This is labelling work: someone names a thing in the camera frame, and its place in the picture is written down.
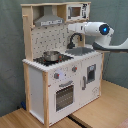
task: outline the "wooden table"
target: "wooden table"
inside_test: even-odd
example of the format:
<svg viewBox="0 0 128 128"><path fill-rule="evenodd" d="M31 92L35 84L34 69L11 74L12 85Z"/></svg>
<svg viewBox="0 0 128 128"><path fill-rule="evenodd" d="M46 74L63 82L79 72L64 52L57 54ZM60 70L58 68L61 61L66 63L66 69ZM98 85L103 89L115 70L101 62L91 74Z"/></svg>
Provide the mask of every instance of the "wooden table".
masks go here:
<svg viewBox="0 0 128 128"><path fill-rule="evenodd" d="M115 128L128 118L128 89L102 81L102 96L71 117L87 128Z"/></svg>
<svg viewBox="0 0 128 128"><path fill-rule="evenodd" d="M44 128L36 118L23 109L0 118L0 128ZM50 128L81 128L69 118L64 118Z"/></svg>

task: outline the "knob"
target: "knob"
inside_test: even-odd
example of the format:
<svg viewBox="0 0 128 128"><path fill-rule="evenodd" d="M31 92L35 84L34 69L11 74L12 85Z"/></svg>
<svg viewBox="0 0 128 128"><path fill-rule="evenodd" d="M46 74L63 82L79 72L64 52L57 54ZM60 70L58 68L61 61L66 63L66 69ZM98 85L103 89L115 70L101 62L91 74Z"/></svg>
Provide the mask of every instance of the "knob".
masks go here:
<svg viewBox="0 0 128 128"><path fill-rule="evenodd" d="M55 78L55 79L59 79L59 74L58 74L58 73L55 73L55 74L54 74L54 78Z"/></svg>
<svg viewBox="0 0 128 128"><path fill-rule="evenodd" d="M72 71L73 71L73 72L76 72L76 70L77 70L77 67L73 67L73 68L72 68Z"/></svg>

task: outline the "wooden play kitchen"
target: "wooden play kitchen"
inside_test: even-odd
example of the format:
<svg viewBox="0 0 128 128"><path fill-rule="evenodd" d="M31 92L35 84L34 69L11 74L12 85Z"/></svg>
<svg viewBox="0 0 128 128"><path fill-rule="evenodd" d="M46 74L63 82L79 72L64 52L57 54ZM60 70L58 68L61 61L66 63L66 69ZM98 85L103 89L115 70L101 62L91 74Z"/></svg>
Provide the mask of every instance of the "wooden play kitchen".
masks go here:
<svg viewBox="0 0 128 128"><path fill-rule="evenodd" d="M85 47L84 35L68 30L68 24L89 19L90 4L21 5L26 108L46 128L101 95L103 55Z"/></svg>

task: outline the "white cabinet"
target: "white cabinet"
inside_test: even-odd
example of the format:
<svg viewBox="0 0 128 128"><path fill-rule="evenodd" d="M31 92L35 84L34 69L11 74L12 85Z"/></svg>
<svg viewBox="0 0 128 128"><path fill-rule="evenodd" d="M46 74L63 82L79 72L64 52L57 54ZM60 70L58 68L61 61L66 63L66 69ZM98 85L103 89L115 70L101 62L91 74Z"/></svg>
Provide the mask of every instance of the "white cabinet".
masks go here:
<svg viewBox="0 0 128 128"><path fill-rule="evenodd" d="M82 61L80 106L99 97L102 54Z"/></svg>

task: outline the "oven window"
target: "oven window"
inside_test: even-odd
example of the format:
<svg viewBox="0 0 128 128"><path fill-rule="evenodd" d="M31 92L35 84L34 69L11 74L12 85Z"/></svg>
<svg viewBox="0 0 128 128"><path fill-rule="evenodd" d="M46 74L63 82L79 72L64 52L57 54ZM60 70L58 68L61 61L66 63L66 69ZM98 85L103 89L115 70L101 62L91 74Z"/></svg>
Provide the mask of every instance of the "oven window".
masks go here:
<svg viewBox="0 0 128 128"><path fill-rule="evenodd" d="M73 103L73 85L56 92L56 111Z"/></svg>
<svg viewBox="0 0 128 128"><path fill-rule="evenodd" d="M80 16L81 7L72 7L71 8L71 17Z"/></svg>

